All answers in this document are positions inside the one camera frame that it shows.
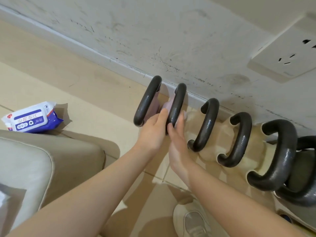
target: wet wipes package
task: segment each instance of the wet wipes package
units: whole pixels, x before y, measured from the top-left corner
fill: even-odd
[[[9,131],[39,133],[55,129],[64,120],[54,111],[56,103],[45,101],[2,117]]]

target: white wall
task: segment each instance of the white wall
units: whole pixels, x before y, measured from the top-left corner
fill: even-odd
[[[0,0],[94,50],[255,122],[316,131],[316,70],[285,83],[247,67],[253,53],[316,0]]]

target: forearm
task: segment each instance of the forearm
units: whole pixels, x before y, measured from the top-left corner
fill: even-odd
[[[8,236],[95,237],[153,155],[140,147],[53,201]]]
[[[243,195],[194,162],[180,176],[208,212],[231,237],[302,237],[290,223]]]

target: white sneaker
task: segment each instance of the white sneaker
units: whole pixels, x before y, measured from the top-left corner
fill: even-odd
[[[211,227],[198,200],[177,204],[173,211],[173,225],[179,237],[211,237]]]

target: wall plate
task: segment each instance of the wall plate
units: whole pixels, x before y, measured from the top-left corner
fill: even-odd
[[[287,78],[316,68],[316,19],[303,17],[261,48],[252,61]]]

